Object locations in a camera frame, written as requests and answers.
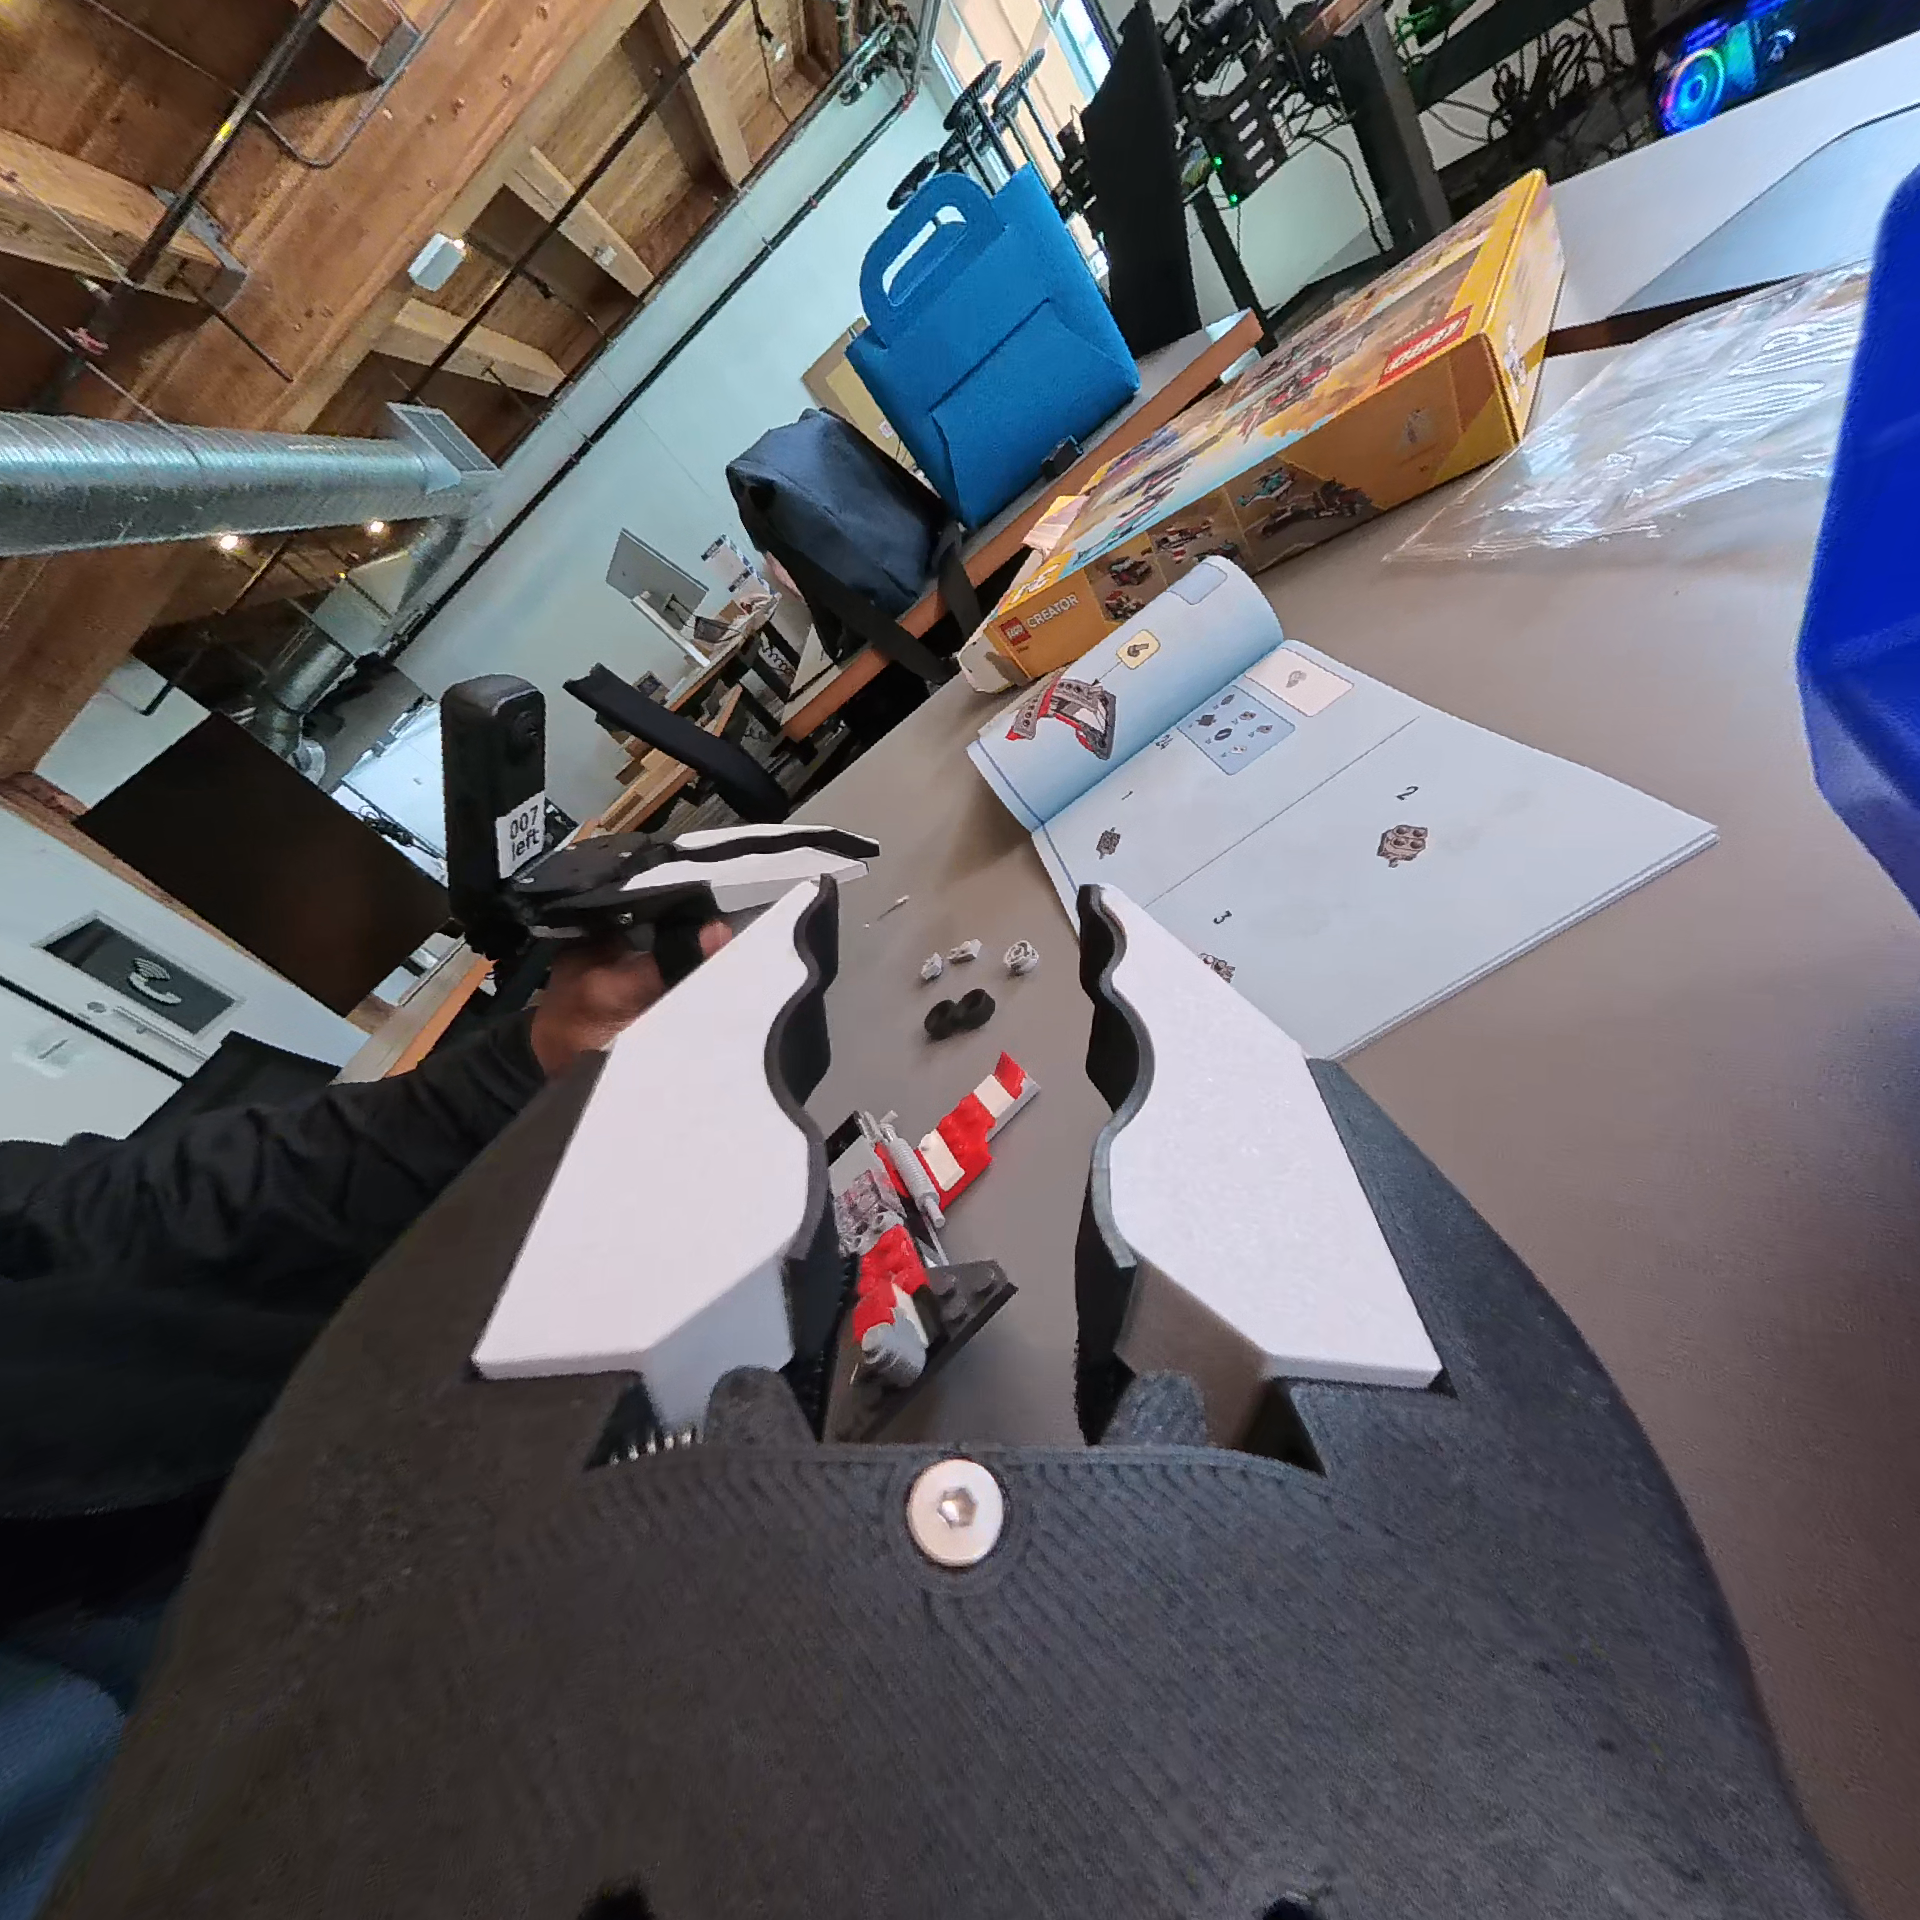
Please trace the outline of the blue felt bag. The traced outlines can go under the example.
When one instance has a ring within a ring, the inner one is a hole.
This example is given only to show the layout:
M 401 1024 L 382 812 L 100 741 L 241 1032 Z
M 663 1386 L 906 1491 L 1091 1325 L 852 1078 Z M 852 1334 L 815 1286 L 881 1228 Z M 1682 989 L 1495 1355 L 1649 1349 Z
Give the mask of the blue felt bag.
M 1133 354 L 1045 181 L 931 176 L 873 239 L 847 360 L 967 527 L 1026 491 L 1140 388 Z

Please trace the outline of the black monitor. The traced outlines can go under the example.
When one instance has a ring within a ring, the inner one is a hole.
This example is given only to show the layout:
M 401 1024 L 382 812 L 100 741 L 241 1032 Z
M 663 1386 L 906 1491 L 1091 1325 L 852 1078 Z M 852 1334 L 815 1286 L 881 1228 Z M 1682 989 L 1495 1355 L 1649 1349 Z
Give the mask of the black monitor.
M 1183 212 L 1178 106 L 1147 3 L 1119 22 L 1118 51 L 1081 118 L 1109 302 L 1137 360 L 1201 330 Z

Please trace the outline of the computer case with coloured lights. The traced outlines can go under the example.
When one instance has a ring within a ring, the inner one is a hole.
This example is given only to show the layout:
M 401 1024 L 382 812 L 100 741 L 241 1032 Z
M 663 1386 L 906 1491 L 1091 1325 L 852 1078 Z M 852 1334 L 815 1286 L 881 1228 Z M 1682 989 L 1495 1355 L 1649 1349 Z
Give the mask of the computer case with coloured lights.
M 1796 79 L 1806 53 L 1806 4 L 1701 4 L 1659 27 L 1651 44 L 1653 126 L 1677 136 Z

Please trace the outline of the grey phone wall sign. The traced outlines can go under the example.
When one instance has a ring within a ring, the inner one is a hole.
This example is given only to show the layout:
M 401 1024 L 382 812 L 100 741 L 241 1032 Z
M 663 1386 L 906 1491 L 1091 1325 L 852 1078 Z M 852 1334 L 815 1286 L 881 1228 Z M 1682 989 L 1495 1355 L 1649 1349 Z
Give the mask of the grey phone wall sign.
M 220 980 L 98 914 L 37 940 L 34 950 L 82 974 L 108 995 L 108 1011 L 145 1035 L 211 1044 L 242 1003 Z

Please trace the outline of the silver metal air duct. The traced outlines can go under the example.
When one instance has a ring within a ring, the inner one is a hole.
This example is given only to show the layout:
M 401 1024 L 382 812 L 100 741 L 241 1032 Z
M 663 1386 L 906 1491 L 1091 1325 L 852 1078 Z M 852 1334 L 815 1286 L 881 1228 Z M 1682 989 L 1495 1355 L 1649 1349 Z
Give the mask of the silver metal air duct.
M 380 438 L 3 414 L 3 555 L 467 519 L 495 476 L 457 423 L 410 402 Z

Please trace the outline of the person's left hand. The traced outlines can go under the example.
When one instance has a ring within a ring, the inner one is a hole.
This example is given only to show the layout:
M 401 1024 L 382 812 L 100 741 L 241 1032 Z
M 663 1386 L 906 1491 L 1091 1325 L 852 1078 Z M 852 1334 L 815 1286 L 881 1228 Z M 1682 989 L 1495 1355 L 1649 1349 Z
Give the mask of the person's left hand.
M 659 950 L 641 950 L 613 935 L 558 949 L 529 1022 L 543 1082 L 558 1082 L 581 1059 L 611 1050 L 665 995 Z

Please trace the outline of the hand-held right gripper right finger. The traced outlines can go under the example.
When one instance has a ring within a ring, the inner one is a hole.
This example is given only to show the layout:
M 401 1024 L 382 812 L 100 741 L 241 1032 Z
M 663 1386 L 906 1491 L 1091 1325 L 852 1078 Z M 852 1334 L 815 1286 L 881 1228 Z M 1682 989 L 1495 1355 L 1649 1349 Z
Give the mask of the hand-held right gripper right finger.
M 1140 903 L 1077 892 L 1089 1082 L 1109 1118 L 1077 1232 L 1077 1421 L 1115 1437 L 1147 1376 L 1203 1440 L 1279 1436 L 1294 1386 L 1445 1376 L 1310 1059 Z

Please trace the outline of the clear plastic bag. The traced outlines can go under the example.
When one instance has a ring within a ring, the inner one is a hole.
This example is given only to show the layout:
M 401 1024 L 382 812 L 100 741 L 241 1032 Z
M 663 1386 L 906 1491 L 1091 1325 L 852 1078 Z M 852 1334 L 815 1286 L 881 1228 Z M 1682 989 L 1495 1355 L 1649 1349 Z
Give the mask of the clear plastic bag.
M 1794 277 L 1623 347 L 1387 560 L 1531 560 L 1661 536 L 1746 490 L 1827 487 L 1869 275 Z

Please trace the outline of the person's leg in jeans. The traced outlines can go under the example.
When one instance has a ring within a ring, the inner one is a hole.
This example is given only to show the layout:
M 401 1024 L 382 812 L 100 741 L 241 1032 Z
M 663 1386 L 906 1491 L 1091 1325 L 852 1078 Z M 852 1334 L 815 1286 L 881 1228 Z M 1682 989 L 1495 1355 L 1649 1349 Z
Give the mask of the person's leg in jeans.
M 34 1918 L 78 1842 L 122 1742 L 140 1630 L 51 1621 L 3 1645 L 3 1915 Z

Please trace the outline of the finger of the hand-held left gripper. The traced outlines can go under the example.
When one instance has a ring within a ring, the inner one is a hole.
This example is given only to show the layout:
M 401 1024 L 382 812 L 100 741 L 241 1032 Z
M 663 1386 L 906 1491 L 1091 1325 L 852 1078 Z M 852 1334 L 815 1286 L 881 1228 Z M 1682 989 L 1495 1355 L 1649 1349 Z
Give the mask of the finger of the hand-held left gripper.
M 779 823 L 685 831 L 659 853 L 647 874 L 863 874 L 882 845 L 843 827 Z
M 703 867 L 703 887 L 711 894 L 709 920 L 738 920 L 757 914 L 794 888 L 815 879 L 861 879 L 869 874 L 866 858 L 729 858 Z

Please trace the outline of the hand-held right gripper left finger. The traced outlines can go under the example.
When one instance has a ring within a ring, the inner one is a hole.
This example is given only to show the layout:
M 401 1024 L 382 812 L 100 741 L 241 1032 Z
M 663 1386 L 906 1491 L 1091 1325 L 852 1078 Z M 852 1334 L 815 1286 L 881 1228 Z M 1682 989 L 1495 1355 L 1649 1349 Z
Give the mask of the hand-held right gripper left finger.
M 804 879 L 613 1044 L 471 1351 L 490 1381 L 635 1376 L 660 1426 L 735 1367 L 828 1360 L 829 878 Z

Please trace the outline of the black office chair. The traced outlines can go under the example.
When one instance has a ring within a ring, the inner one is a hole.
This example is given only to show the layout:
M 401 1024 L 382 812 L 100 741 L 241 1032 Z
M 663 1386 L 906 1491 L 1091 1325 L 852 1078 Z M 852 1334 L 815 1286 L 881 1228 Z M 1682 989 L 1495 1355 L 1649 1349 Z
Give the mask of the black office chair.
M 707 781 L 715 797 L 750 824 L 779 824 L 791 799 L 745 747 L 707 732 L 681 714 L 622 682 L 611 667 L 564 682 L 564 693 L 588 706 L 596 723 L 634 735 L 643 747 L 663 751 L 679 767 Z

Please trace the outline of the red white toy brick plane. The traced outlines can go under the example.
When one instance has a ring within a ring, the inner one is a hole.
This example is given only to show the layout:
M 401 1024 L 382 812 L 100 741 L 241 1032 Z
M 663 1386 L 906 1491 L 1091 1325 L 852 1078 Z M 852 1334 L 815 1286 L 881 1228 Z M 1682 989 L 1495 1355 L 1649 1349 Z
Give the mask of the red white toy brick plane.
M 957 1355 L 1018 1284 L 993 1260 L 943 1243 L 954 1204 L 1039 1083 L 1003 1052 L 918 1141 L 894 1115 L 857 1110 L 828 1141 L 831 1224 L 847 1266 L 823 1437 L 870 1442 Z

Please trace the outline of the light blue instruction booklet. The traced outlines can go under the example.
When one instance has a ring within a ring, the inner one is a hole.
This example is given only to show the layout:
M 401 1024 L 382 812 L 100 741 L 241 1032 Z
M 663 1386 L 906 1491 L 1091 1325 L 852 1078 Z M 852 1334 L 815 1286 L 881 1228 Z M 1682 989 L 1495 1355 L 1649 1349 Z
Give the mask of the light blue instruction booklet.
M 967 755 L 1070 914 L 1089 885 L 1124 894 L 1331 1061 L 1719 839 L 1287 639 L 1227 560 L 1023 687 Z

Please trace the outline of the navy backpack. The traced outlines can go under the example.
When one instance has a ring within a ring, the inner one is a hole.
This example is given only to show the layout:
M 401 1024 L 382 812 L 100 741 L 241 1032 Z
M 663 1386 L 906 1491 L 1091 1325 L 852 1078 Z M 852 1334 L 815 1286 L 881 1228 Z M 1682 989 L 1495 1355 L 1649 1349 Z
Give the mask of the navy backpack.
M 927 687 L 956 677 L 903 624 L 931 588 L 963 621 L 978 620 L 965 527 L 910 469 L 841 415 L 807 408 L 727 467 L 735 516 L 791 578 L 829 660 L 873 648 Z

